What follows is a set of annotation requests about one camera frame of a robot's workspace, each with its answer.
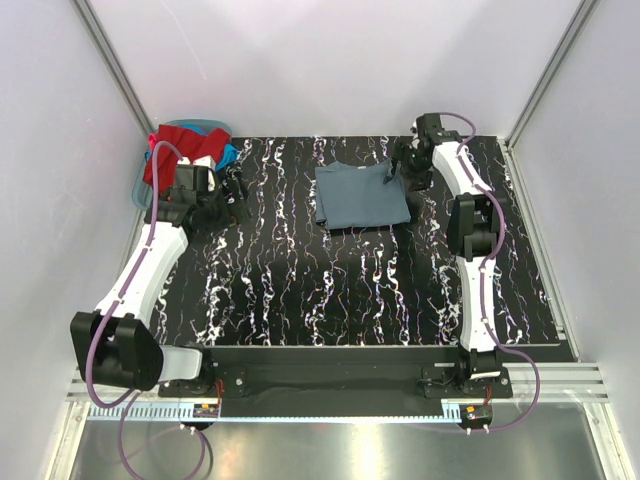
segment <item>white panel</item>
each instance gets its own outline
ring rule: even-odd
[[[584,358],[640,467],[640,3],[601,2],[516,149]]]
[[[2,477],[35,479],[73,375],[69,323],[113,283],[144,138],[71,2],[0,6]]]
[[[578,3],[92,1],[154,122],[236,135],[406,135],[446,110],[505,136]]]

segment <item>wire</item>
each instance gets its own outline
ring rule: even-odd
[[[487,391],[487,398],[482,404],[489,405],[489,403],[491,402],[491,386],[487,385],[487,388],[485,388],[485,390]]]
[[[465,171],[465,174],[467,175],[467,177],[469,178],[471,183],[478,190],[480,190],[482,193],[484,193],[487,196],[487,198],[491,201],[491,203],[495,207],[496,212],[498,213],[498,217],[500,219],[500,230],[499,230],[499,233],[498,233],[498,241],[496,242],[496,246],[493,248],[491,253],[489,253],[489,255],[487,255],[484,258],[484,260],[482,260],[482,262],[480,263],[480,311],[482,313],[482,318],[486,319],[487,318],[487,307],[486,307],[485,301],[484,301],[485,265],[487,264],[487,262],[489,260],[493,260],[493,259],[496,258],[496,256],[498,255],[498,252],[500,251],[500,249],[502,248],[502,245],[504,243],[504,236],[505,236],[504,212],[502,211],[502,207],[500,206],[500,202],[498,202],[496,197],[490,191],[488,191],[487,189],[485,189],[482,186],[477,185],[475,183],[473,174],[471,173],[471,171],[469,170],[469,168],[465,164],[464,160],[462,159],[462,155],[461,155],[462,149],[465,148],[465,146],[476,136],[476,132],[477,132],[476,126],[473,124],[473,122],[471,120],[469,120],[466,117],[463,117],[462,115],[459,115],[457,113],[441,112],[440,115],[445,115],[445,116],[449,116],[449,117],[454,117],[454,118],[460,119],[460,120],[466,122],[471,127],[471,135],[469,135],[467,138],[465,138],[460,143],[460,145],[458,145],[458,148],[456,150],[456,156],[458,157],[458,161],[460,162],[460,165],[462,166],[462,169]],[[489,325],[488,321],[484,322],[484,326],[485,326],[487,332],[489,333],[489,336],[491,337],[493,342],[496,344],[496,348],[498,350],[500,350],[501,352],[507,354],[507,355],[515,355],[515,356],[518,356],[518,357],[522,358],[523,360],[525,360],[529,365],[531,365],[531,368],[533,369],[533,374],[534,374],[534,376],[536,378],[536,389],[535,389],[535,393],[533,395],[533,400],[531,401],[531,405],[529,405],[529,408],[527,408],[527,410],[518,419],[516,419],[516,420],[514,420],[512,422],[509,422],[506,425],[501,425],[499,427],[493,427],[491,429],[494,432],[501,432],[501,431],[506,431],[506,430],[509,430],[509,429],[511,429],[513,427],[516,427],[516,426],[520,425],[522,422],[524,422],[527,419],[527,417],[531,414],[531,412],[533,412],[533,410],[535,410],[536,406],[538,405],[538,399],[540,398],[540,387],[541,387],[541,385],[540,385],[540,371],[538,370],[538,366],[536,365],[536,362],[534,362],[534,360],[529,355],[527,355],[524,352],[521,352],[520,350],[514,350],[512,348],[507,348],[504,345],[502,345],[500,343],[500,340],[498,339],[498,336],[495,334],[495,332],[493,331],[493,329]]]
[[[438,387],[446,387],[447,385],[449,385],[451,383],[451,381],[455,378],[455,373],[452,373],[451,376],[449,377],[449,380],[447,380],[446,382],[438,382],[435,380],[432,380],[430,378],[421,378],[418,380],[417,384],[421,384],[421,383],[428,383],[429,385],[436,385]]]
[[[129,414],[129,410],[131,410],[131,407],[133,406],[133,404],[141,394],[142,394],[142,391],[136,393],[135,395],[133,395],[133,397],[131,397],[131,400],[129,400],[129,403],[127,404],[126,408],[122,412],[122,416],[120,417],[120,421],[118,422],[118,454],[120,455],[120,460],[122,461],[122,465],[124,465],[124,468],[127,470],[129,475],[131,475],[136,480],[147,480],[146,478],[138,475],[138,473],[133,469],[133,467],[129,463],[127,455],[125,455],[124,453],[124,445],[122,442],[122,433],[124,431],[124,421],[127,418],[127,415]],[[191,480],[196,476],[196,474],[202,467],[202,464],[204,463],[205,451],[207,450],[207,444],[209,443],[209,440],[207,440],[207,437],[205,437],[200,430],[197,430],[195,427],[191,427],[190,431],[191,431],[191,434],[195,433],[198,436],[198,438],[200,439],[200,446],[202,448],[200,450],[200,458],[198,459],[198,463],[196,464],[195,468],[191,471],[191,473],[184,478],[184,480]]]

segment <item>metal frame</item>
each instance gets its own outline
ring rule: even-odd
[[[71,0],[71,3],[75,7],[80,20],[84,24],[93,41],[98,53],[102,57],[105,66],[109,69],[109,73],[116,83],[118,90],[122,93],[125,102],[127,103],[131,114],[135,118],[140,130],[146,135],[152,133],[155,129],[153,123],[149,119],[147,112],[145,111],[138,94],[134,90],[127,74],[125,73],[118,56],[109,41],[109,37],[104,31],[98,16],[96,15],[91,3],[87,0]]]
[[[567,26],[567,29],[564,31],[560,42],[551,55],[551,59],[542,72],[542,76],[533,89],[529,100],[527,100],[527,103],[520,113],[518,120],[516,120],[511,133],[506,138],[506,143],[510,148],[514,148],[516,143],[518,143],[518,140],[522,136],[522,132],[529,123],[529,120],[531,120],[531,117],[542,101],[542,98],[547,92],[547,89],[553,81],[553,78],[556,76],[558,70],[560,69],[560,66],[567,58],[571,47],[573,47],[573,44],[580,35],[580,32],[582,32],[582,30],[584,29],[587,21],[591,17],[591,14],[595,10],[598,3],[600,3],[600,0],[582,0],[580,2],[580,5],[574,13],[573,18]]]
[[[515,159],[513,149],[507,147],[506,142],[503,140],[499,140],[498,143],[502,149],[502,155],[505,159],[505,163],[507,164],[507,168],[509,169],[509,173],[511,174],[511,183],[518,202],[518,208],[522,213],[522,219],[527,230],[527,235],[529,236],[529,242],[533,249],[533,255],[536,263],[538,264],[542,284],[547,292],[551,313],[558,330],[558,337],[561,340],[566,339],[569,342],[573,356],[576,359],[579,359],[580,351],[578,350],[578,344],[576,342],[573,329],[571,328],[569,313],[562,300],[560,289],[558,288],[558,282],[556,280],[553,267],[551,266],[551,261],[549,260],[549,254],[547,253],[547,249],[540,234],[538,220],[536,219],[533,211],[529,193],[527,192],[527,187],[522,178],[522,173],[520,172],[520,167]]]
[[[495,403],[528,403],[531,401],[535,381],[531,369],[523,364],[507,364],[511,376],[514,399],[498,400]],[[585,411],[585,421],[591,432],[595,450],[607,480],[635,479],[629,457],[624,448],[609,399],[602,382],[598,366],[589,363],[577,364],[541,364],[540,402],[580,404]],[[118,397],[121,389],[98,386],[97,391],[105,400]],[[215,399],[175,399],[161,398],[156,391],[145,392],[138,400],[141,421],[180,421],[184,420],[185,411],[192,402],[215,403]],[[469,399],[449,399],[443,402],[443,415],[433,418],[220,418],[219,422],[286,422],[306,423],[321,421],[323,423],[456,423],[459,418],[459,404],[470,403]],[[72,383],[63,415],[63,428],[55,448],[49,468],[44,478],[47,480],[68,480],[80,446],[85,424],[92,421],[117,421],[118,417],[91,406],[86,396],[85,385],[79,372]]]

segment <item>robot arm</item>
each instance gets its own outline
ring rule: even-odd
[[[466,149],[460,151],[462,162],[458,159],[457,141],[445,142],[434,148],[433,166],[442,174],[447,186],[454,198],[456,204],[454,210],[459,211],[459,201],[461,195],[471,195],[484,197],[484,193],[478,189],[480,186],[483,190],[492,190],[478,175],[473,165],[469,161]],[[456,264],[460,272],[462,280],[462,335],[460,336],[460,344],[467,351],[477,350],[478,352],[490,352],[495,349],[495,344],[487,329],[483,324],[482,313],[480,309],[480,293],[484,292],[484,304],[486,306],[487,321],[489,326],[495,330],[493,319],[493,270],[495,260],[488,260],[485,264],[485,274],[483,288],[480,288],[480,263],[485,255],[473,256],[471,260],[465,257],[456,256]]]
[[[95,340],[94,383],[139,390],[175,379],[213,383],[212,362],[204,349],[158,345],[148,328],[160,289],[193,235],[232,223],[214,166],[211,157],[177,165],[173,186],[158,202],[151,244],[149,210],[141,239],[113,288],[92,313],[78,312],[73,318],[71,337],[83,379],[97,326],[116,302],[104,333]]]
[[[398,165],[409,180],[411,190],[429,188],[433,169],[444,177],[454,203],[447,227],[447,244],[462,281],[462,334],[456,365],[459,386],[497,379],[502,363],[498,349],[485,324],[494,329],[493,272],[495,260],[486,260],[484,275],[480,267],[495,247],[500,230],[495,207],[484,192],[491,191],[471,164],[462,138],[442,127],[440,114],[425,114],[412,127],[413,139],[400,143],[393,152],[389,176]],[[484,303],[487,318],[483,318]]]

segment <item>gray cloth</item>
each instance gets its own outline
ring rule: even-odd
[[[339,162],[317,167],[316,222],[332,230],[411,221],[400,175],[383,183],[388,170],[388,161],[366,168]]]

